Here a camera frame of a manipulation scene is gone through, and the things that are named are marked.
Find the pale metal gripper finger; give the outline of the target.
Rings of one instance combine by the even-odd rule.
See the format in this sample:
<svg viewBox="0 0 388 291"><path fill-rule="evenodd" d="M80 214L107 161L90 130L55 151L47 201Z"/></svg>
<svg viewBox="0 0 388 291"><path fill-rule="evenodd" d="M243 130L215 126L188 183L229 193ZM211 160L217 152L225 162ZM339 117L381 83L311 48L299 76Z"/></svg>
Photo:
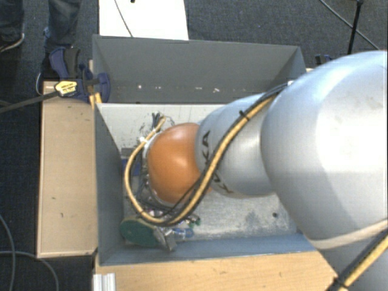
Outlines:
<svg viewBox="0 0 388 291"><path fill-rule="evenodd" d="M157 227L153 231L153 235L157 242L167 251L172 252L176 249L177 243L175 241L174 232L170 228Z"/></svg>

